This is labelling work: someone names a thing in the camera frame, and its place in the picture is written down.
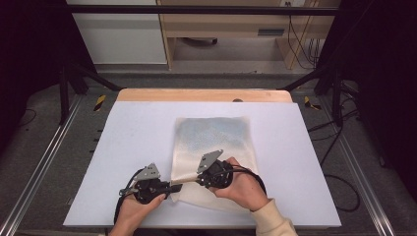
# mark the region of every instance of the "human hand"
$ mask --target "human hand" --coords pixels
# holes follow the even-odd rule
[[[135,199],[133,195],[126,197],[122,206],[120,206],[116,224],[114,225],[109,235],[133,235],[145,217],[151,211],[157,208],[164,199],[165,194],[161,194],[154,198],[149,204],[142,205]]]
[[[239,165],[234,157],[230,157],[226,161],[231,165]],[[242,172],[233,173],[233,181],[229,187],[225,189],[211,187],[209,189],[216,197],[232,200],[240,207],[251,211],[256,211],[269,203],[269,199],[258,181],[252,175]]]

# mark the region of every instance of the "beige sleeve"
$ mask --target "beige sleeve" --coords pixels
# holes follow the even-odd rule
[[[279,213],[274,199],[251,215],[257,222],[257,236],[297,235],[291,220]]]

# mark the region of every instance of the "white cloth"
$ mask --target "white cloth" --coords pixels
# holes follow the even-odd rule
[[[223,149],[218,158],[234,156],[239,163],[258,174],[255,152],[250,137],[249,119],[237,118],[178,118],[175,127],[171,180],[197,177],[197,168],[205,153]],[[174,202],[180,200],[198,207],[229,212],[247,212],[227,199],[219,199],[197,183],[185,183],[180,193],[171,194]]]

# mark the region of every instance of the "metal rail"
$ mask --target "metal rail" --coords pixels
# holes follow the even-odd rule
[[[92,14],[213,14],[339,16],[356,13],[339,8],[253,7],[253,6],[154,6],[154,5],[47,5],[46,10]]]
[[[68,116],[65,123],[60,125],[55,132],[54,137],[49,143],[49,146],[40,159],[39,164],[37,165],[27,185],[22,191],[21,196],[19,197],[6,220],[3,222],[0,228],[0,236],[12,236],[18,229],[19,224],[25,216],[31,201],[36,194],[36,191],[39,189],[43,177],[45,176],[50,164],[52,163],[52,160],[55,157],[56,152],[58,151],[58,148],[61,146],[61,143],[64,140],[65,135],[67,134],[67,131],[74,120],[74,117],[77,114],[82,99],[82,95],[76,95],[76,98],[70,108],[70,115]]]
[[[330,115],[330,105],[328,99],[324,99],[320,96],[320,101],[328,118],[332,119]],[[336,132],[338,131],[335,125],[333,125],[333,128]],[[340,150],[344,153],[346,164],[349,167],[350,173],[352,174],[352,177],[357,185],[358,192],[360,193],[362,200],[368,209],[368,213],[371,215],[371,218],[374,221],[378,233],[382,236],[395,235],[387,215],[384,212],[384,209],[381,206],[377,195],[372,189],[368,178],[365,176],[365,173],[360,167],[355,154],[349,145],[349,142],[346,140],[346,137],[343,135],[343,133],[339,138]]]

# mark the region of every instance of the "white table surface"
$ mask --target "white table surface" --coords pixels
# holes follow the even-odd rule
[[[169,181],[178,117],[250,119],[251,137],[268,196],[296,227],[336,227],[340,220],[296,103],[116,101],[66,226],[111,226],[120,189],[154,162]],[[228,213],[169,199],[146,228],[253,228],[249,213]]]

